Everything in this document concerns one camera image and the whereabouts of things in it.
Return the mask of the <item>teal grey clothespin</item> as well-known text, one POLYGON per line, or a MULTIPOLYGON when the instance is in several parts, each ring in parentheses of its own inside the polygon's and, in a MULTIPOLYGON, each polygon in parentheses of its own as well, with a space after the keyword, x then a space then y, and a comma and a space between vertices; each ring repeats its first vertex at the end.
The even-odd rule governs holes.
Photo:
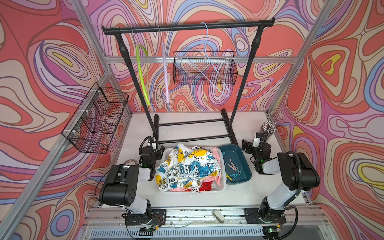
POLYGON ((242 174, 243 168, 237 169, 237 174, 240 176, 242 174))

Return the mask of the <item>beige clothespin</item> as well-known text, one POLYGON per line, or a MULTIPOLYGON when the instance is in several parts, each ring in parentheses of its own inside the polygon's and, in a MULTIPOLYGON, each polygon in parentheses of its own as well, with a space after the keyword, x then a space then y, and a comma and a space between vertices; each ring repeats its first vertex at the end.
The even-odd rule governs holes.
POLYGON ((228 166, 229 166, 232 170, 234 170, 234 171, 237 170, 237 168, 236 168, 236 166, 234 165, 234 163, 233 163, 232 160, 229 160, 228 166))

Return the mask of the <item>pink tie-dye shorts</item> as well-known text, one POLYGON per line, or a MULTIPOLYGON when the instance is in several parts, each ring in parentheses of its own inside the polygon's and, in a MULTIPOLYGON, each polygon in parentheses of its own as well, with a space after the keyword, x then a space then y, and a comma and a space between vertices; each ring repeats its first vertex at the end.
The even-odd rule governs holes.
POLYGON ((168 191, 191 192, 203 182, 220 182, 222 168, 212 150, 175 147, 169 155, 168 191))

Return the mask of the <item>red shorts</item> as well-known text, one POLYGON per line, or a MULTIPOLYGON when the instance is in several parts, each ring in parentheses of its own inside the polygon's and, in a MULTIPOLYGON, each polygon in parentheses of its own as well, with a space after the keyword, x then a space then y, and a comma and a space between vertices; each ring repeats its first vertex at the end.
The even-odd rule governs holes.
POLYGON ((193 193, 209 192, 212 190, 212 183, 213 182, 203 182, 200 187, 192 188, 191 192, 193 193))

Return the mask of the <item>light blue hanger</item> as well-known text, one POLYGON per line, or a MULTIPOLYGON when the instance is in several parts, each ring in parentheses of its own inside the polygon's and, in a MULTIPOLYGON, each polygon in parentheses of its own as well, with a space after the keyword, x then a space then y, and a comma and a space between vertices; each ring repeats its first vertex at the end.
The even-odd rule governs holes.
MULTIPOLYGON (((212 60, 210 59, 210 57, 208 56, 208 53, 207 53, 207 42, 208 42, 208 35, 209 35, 209 28, 208 28, 208 25, 207 25, 205 22, 201 22, 201 24, 203 24, 203 25, 205 26, 205 28, 206 28, 206 38, 205 38, 205 42, 204 42, 204 49, 203 49, 203 51, 198 51, 198 52, 204 54, 204 57, 209 61, 210 66, 213 67, 214 72, 215 72, 219 77, 221 77, 220 72, 218 71, 218 69, 216 68, 215 64, 212 62, 212 60)), ((209 83, 210 83, 210 84, 211 84, 211 85, 212 85, 212 86, 213 86, 219 93, 222 94, 222 96, 224 96, 224 97, 226 97, 226 98, 230 96, 230 93, 231 93, 231 92, 230 92, 230 89, 228 88, 228 86, 227 86, 226 83, 224 83, 223 81, 221 81, 222 84, 224 84, 225 89, 227 90, 227 94, 225 94, 221 89, 219 89, 219 88, 217 87, 217 85, 214 84, 214 83, 210 80, 210 78, 208 78, 208 77, 206 76, 206 74, 205 74, 203 71, 200 70, 199 67, 197 67, 196 65, 194 65, 194 67, 199 71, 199 73, 200 73, 206 80, 208 80, 208 82, 209 82, 209 83)))

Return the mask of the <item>lavender wire hanger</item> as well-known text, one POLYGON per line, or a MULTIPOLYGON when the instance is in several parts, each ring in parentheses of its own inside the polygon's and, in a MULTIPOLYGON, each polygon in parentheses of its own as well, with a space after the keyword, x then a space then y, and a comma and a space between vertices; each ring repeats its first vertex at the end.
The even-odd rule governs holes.
POLYGON ((167 63, 167 56, 166 56, 166 48, 165 44, 163 42, 162 34, 161 34, 161 28, 158 26, 159 30, 159 37, 162 45, 162 58, 163 58, 163 71, 164 71, 164 78, 165 78, 165 90, 166 90, 166 103, 170 103, 170 96, 169 96, 169 80, 168 80, 168 63, 167 63))

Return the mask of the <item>green hanger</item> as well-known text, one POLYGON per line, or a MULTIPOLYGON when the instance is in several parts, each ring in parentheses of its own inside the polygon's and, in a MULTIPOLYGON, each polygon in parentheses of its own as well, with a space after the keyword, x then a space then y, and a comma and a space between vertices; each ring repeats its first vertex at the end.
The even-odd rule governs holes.
POLYGON ((147 106, 151 106, 151 102, 150 102, 150 98, 149 98, 149 95, 148 95, 148 92, 147 92, 147 87, 146 87, 146 83, 144 81, 144 75, 143 75, 143 68, 142 68, 142 63, 141 63, 141 51, 144 53, 144 57, 145 57, 145 64, 146 64, 146 80, 149 79, 149 73, 148 73, 148 51, 146 49, 145 46, 141 45, 141 44, 138 44, 135 40, 135 37, 133 37, 133 40, 134 40, 134 43, 135 43, 135 48, 136 48, 136 60, 137 60, 137 65, 138 65, 138 73, 139 73, 139 79, 140 79, 140 84, 141 84, 141 88, 142 88, 142 93, 144 95, 144 99, 145 99, 145 102, 146 102, 146 105, 147 106))

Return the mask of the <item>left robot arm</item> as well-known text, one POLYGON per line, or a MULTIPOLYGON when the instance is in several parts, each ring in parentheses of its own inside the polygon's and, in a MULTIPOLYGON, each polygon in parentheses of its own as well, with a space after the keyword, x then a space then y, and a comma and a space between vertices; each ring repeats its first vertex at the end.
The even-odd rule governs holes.
POLYGON ((99 193, 99 202, 111 207, 120 207, 125 213, 125 226, 141 226, 142 231, 155 230, 166 223, 164 209, 154 210, 149 200, 138 194, 138 183, 155 178, 156 162, 165 148, 157 149, 156 138, 146 137, 139 147, 137 165, 113 165, 106 175, 99 193))

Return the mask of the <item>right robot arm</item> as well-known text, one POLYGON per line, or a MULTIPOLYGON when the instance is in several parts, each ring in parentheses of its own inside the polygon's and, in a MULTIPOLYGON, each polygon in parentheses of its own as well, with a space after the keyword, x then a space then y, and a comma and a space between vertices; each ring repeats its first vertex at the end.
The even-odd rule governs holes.
POLYGON ((263 198, 259 208, 244 209, 247 224, 285 224, 285 211, 294 208, 291 202, 321 183, 318 172, 305 154, 289 151, 270 157, 271 148, 265 133, 257 133, 253 142, 242 141, 242 150, 252 155, 258 174, 280 174, 282 177, 282 182, 272 194, 263 198))

